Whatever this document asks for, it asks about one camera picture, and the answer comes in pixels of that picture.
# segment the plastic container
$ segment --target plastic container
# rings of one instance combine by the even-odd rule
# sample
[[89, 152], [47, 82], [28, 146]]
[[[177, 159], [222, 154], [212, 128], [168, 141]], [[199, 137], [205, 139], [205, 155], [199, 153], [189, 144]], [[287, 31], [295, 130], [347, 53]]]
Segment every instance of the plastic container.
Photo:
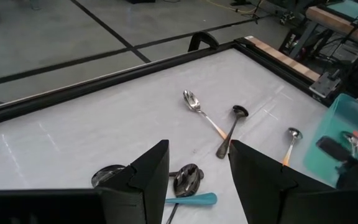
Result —
[[341, 136], [341, 131], [358, 132], [358, 100], [346, 94], [339, 95], [327, 110], [303, 160], [309, 171], [331, 186], [336, 185], [336, 167], [341, 163], [317, 148], [316, 142], [322, 136], [329, 136], [351, 150], [350, 143]]

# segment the white table surface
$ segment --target white table surface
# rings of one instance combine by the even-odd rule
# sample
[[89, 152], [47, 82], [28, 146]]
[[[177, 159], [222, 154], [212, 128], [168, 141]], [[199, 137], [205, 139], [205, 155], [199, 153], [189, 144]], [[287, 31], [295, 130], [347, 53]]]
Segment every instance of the white table surface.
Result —
[[[287, 128], [304, 138], [290, 167], [302, 165], [326, 108], [236, 50], [227, 50], [0, 123], [0, 189], [90, 188], [92, 175], [128, 165], [161, 139], [170, 141], [170, 170], [195, 163], [204, 170], [199, 194], [214, 192], [211, 207], [180, 206], [172, 223], [247, 223], [229, 160], [215, 156], [222, 139], [182, 96], [192, 91], [226, 132], [233, 105], [250, 112], [233, 138], [282, 161]], [[173, 197], [172, 183], [167, 197]], [[166, 205], [165, 223], [173, 206]]]

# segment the black ladle head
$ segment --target black ladle head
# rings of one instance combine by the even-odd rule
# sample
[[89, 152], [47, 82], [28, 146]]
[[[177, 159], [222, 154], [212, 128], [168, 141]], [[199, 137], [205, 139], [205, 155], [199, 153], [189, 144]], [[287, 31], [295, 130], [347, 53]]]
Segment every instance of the black ladle head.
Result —
[[200, 187], [200, 181], [204, 173], [196, 164], [187, 164], [182, 167], [173, 181], [173, 190], [176, 197], [194, 195]]
[[103, 183], [104, 181], [110, 179], [112, 176], [118, 174], [124, 168], [125, 166], [123, 165], [111, 165], [97, 171], [97, 173], [95, 173], [91, 179], [92, 186], [98, 186], [100, 183]]
[[239, 105], [234, 105], [233, 111], [236, 113], [236, 115], [240, 117], [248, 117], [249, 115], [248, 111], [244, 107]]

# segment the blue handle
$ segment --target blue handle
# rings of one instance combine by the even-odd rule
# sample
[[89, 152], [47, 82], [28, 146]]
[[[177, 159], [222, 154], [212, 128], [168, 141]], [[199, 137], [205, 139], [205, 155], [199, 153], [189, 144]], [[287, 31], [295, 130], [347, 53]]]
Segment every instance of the blue handle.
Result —
[[218, 201], [218, 197], [214, 193], [206, 193], [182, 198], [167, 198], [165, 203], [180, 203], [185, 205], [214, 205]]

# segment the gray floor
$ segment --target gray floor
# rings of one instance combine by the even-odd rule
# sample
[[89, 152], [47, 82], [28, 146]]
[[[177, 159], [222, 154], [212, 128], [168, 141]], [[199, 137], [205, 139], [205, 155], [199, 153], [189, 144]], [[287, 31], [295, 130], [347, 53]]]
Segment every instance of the gray floor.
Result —
[[[230, 6], [230, 0], [211, 0]], [[28, 1], [0, 0], [0, 77], [126, 47], [70, 0], [40, 0], [33, 11]], [[218, 7], [207, 0], [130, 4], [125, 0], [79, 0], [131, 46], [249, 20], [250, 16]], [[240, 6], [249, 11], [254, 6]], [[267, 16], [259, 10], [258, 16]], [[220, 43], [253, 35], [278, 48], [289, 28], [275, 17], [211, 32]], [[186, 52], [190, 36], [139, 49], [151, 61]], [[54, 90], [90, 78], [143, 64], [131, 51], [0, 84], [0, 102]]]

